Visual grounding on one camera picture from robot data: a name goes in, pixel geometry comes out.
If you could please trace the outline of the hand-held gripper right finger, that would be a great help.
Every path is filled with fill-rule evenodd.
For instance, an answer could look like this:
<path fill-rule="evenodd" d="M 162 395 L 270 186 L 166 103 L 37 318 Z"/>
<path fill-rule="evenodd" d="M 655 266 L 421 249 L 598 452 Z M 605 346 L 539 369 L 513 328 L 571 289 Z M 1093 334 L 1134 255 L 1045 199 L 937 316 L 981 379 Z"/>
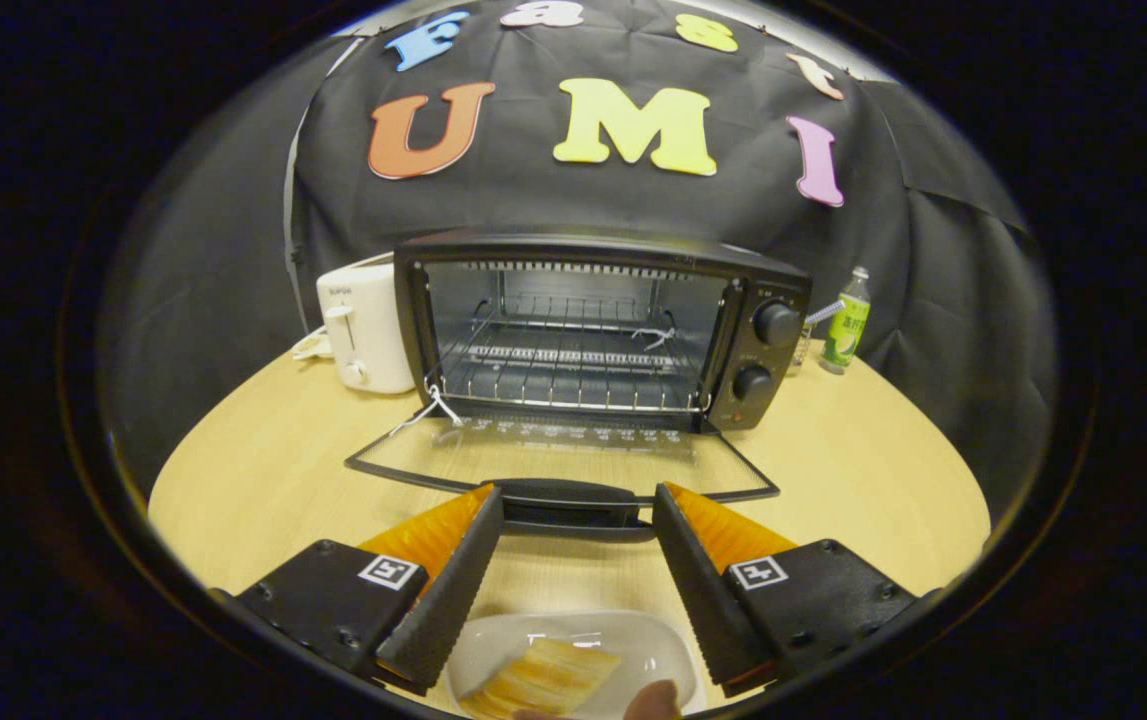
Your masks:
<path fill-rule="evenodd" d="M 911 618 L 915 594 L 837 539 L 794 543 L 672 483 L 651 504 L 707 673 L 727 697 L 810 673 Z"/>

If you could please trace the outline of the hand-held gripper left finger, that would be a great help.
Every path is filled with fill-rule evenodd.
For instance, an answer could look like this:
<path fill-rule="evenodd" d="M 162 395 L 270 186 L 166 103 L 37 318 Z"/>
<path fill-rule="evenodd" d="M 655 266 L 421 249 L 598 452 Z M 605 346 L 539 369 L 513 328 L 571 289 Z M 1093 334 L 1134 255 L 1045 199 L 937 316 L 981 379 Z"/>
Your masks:
<path fill-rule="evenodd" d="M 501 529 L 504 492 L 485 484 L 359 546 L 318 539 L 234 601 L 345 673 L 426 694 Z"/>

